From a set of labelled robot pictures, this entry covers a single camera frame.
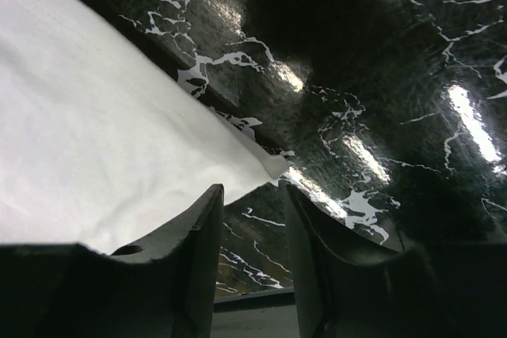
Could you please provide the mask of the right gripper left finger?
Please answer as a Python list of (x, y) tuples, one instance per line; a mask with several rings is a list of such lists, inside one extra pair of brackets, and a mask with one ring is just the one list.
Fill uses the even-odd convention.
[(1, 247), (4, 337), (207, 337), (223, 186), (149, 234), (100, 254), (80, 244)]

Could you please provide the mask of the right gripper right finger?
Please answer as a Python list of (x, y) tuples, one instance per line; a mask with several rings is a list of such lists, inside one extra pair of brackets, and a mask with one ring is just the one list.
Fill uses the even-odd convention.
[(284, 218), (302, 337), (503, 337), (506, 247), (396, 252), (286, 186)]

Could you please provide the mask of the white printed t-shirt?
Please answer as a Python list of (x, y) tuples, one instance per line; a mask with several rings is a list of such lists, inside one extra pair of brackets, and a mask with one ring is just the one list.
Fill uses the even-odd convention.
[(110, 254), (288, 169), (79, 0), (1, 0), (1, 241)]

